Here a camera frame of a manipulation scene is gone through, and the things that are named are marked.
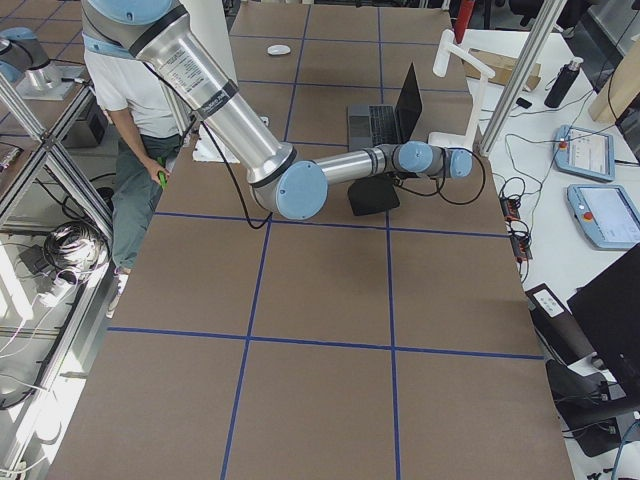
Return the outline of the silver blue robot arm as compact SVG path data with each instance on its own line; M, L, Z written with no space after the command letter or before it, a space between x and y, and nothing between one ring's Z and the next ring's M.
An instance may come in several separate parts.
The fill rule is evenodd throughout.
M26 27L1 31L1 74L11 83L25 78L36 91L53 90L62 84L59 68Z
M253 198L269 212L306 220L323 208L330 186L385 174L436 180L471 173L471 151L421 141L303 160L271 133L197 39L181 2L84 1L81 8L85 46L151 65L246 168Z

